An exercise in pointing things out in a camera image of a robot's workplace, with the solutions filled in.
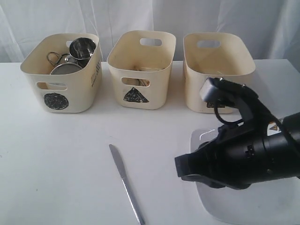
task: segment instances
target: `bin handle hole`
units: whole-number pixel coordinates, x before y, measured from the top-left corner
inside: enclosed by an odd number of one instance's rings
[[[37,87],[42,90],[66,90],[67,86],[64,83],[57,82],[37,82]]]
[[[140,44],[146,46],[161,46],[162,41],[160,39],[154,39],[154,38],[141,38]]]
[[[217,40],[200,40],[197,42],[198,48],[219,48],[221,42]]]
[[[131,86],[149,87],[150,81],[145,79],[122,77],[122,83]]]
[[[73,41],[66,41],[66,46],[69,48],[70,47],[70,44],[72,43]]]

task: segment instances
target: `butter knife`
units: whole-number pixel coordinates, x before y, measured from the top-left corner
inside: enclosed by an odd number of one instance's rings
[[[123,185],[125,187],[125,190],[126,190],[128,198],[129,198],[129,201],[130,201],[131,207],[133,209],[133,212],[135,213],[135,217],[136,217],[137,221],[139,222],[139,225],[144,225],[145,221],[143,219],[142,213],[141,213],[140,208],[137,204],[137,201],[135,199],[133,191],[130,188],[122,157],[121,157],[118,149],[114,145],[110,144],[109,149],[111,150],[112,157],[113,157],[114,162],[115,162],[115,164],[118,168],[119,174],[122,178]]]

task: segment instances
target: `white backdrop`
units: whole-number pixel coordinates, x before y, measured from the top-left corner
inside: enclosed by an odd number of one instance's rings
[[[0,62],[21,62],[45,37],[98,34],[104,59],[130,30],[228,32],[254,59],[288,59],[300,71],[300,0],[0,0]]]

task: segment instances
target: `black circle sticker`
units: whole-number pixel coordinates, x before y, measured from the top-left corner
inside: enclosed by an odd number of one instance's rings
[[[67,98],[57,93],[45,94],[44,102],[50,109],[55,110],[62,110],[69,106]]]

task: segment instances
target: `storage bin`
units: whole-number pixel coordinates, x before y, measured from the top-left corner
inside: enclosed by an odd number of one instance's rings
[[[143,38],[160,40],[161,45],[141,44]],[[167,32],[130,31],[121,36],[107,60],[120,105],[141,109],[164,105],[175,46],[176,37]]]
[[[208,77],[249,85],[254,61],[243,41],[228,33],[192,33],[184,37],[183,74],[187,106],[199,113],[213,113],[213,103],[203,102],[199,91]],[[220,106],[220,113],[231,113]]]
[[[97,45],[87,66],[72,74],[49,75],[53,65],[47,60],[47,54],[68,53],[68,43],[81,37],[90,38]],[[102,77],[101,59],[99,38],[96,35],[55,34],[46,37],[26,57],[20,68],[46,111],[79,113],[87,110],[94,101]]]

